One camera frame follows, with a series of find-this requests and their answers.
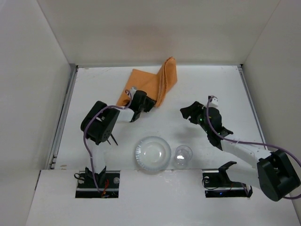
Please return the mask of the white ceramic plate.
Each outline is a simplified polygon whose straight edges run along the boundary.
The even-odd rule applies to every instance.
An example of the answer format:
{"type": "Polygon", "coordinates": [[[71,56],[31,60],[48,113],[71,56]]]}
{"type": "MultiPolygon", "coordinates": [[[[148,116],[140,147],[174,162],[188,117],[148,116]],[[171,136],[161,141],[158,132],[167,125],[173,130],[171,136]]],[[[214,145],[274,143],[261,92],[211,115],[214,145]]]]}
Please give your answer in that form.
{"type": "Polygon", "coordinates": [[[150,172],[165,170],[171,160],[171,147],[161,137],[144,137],[136,145],[135,160],[143,170],[150,172]]]}

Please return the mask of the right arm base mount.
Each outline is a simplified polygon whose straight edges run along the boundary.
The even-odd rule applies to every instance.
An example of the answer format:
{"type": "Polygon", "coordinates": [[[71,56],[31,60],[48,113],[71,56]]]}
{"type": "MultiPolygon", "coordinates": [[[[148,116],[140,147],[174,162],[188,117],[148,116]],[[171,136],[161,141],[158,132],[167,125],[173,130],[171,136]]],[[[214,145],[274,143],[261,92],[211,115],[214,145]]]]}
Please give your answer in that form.
{"type": "Polygon", "coordinates": [[[206,198],[250,198],[253,188],[240,182],[232,182],[218,170],[205,170],[202,172],[202,186],[206,198]]]}

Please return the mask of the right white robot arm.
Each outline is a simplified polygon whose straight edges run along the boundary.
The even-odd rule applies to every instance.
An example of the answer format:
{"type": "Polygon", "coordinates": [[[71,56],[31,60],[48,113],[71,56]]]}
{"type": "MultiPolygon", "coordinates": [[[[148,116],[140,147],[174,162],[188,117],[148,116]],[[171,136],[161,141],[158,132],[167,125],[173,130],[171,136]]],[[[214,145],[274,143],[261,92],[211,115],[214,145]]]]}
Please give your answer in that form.
{"type": "Polygon", "coordinates": [[[250,168],[236,169],[230,161],[219,168],[225,179],[255,186],[272,201],[287,198],[301,185],[287,151],[279,147],[274,152],[264,149],[265,144],[241,141],[222,124],[219,110],[209,104],[194,102],[180,109],[182,117],[199,125],[207,134],[210,144],[247,162],[250,168]]]}

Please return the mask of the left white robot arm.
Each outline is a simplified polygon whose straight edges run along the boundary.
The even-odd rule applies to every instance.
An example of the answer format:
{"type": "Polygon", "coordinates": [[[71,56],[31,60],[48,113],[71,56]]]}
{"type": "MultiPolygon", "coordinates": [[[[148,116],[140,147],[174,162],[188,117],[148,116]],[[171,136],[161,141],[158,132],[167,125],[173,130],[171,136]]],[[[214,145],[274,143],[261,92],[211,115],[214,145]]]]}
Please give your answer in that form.
{"type": "Polygon", "coordinates": [[[117,122],[134,122],[140,118],[142,112],[149,112],[156,104],[145,91],[132,87],[125,90],[128,100],[121,106],[107,105],[97,101],[81,123],[84,146],[89,154],[85,174],[95,179],[99,184],[104,179],[106,163],[104,151],[98,146],[113,138],[112,131],[117,122]]]}

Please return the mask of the orange cloth placemat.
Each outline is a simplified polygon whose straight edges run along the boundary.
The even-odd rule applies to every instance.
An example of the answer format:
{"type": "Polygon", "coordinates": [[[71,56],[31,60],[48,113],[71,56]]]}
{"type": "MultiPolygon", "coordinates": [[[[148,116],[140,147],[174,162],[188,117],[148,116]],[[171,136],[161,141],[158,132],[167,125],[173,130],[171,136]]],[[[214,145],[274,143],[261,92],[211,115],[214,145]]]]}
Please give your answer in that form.
{"type": "Polygon", "coordinates": [[[146,92],[147,96],[156,102],[155,107],[160,107],[176,83],[176,59],[170,57],[162,64],[157,74],[133,69],[124,90],[136,87],[146,92]]]}

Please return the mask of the clear drinking glass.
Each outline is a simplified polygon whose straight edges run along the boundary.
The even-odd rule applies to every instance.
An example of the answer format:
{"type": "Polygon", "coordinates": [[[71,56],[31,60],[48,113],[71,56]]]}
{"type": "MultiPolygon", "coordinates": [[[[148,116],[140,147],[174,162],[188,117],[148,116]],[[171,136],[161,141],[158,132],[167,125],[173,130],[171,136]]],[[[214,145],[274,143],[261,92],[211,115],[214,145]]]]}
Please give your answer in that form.
{"type": "Polygon", "coordinates": [[[174,163],[177,168],[184,169],[192,159],[193,152],[187,145],[180,145],[176,148],[174,154],[174,163]]]}

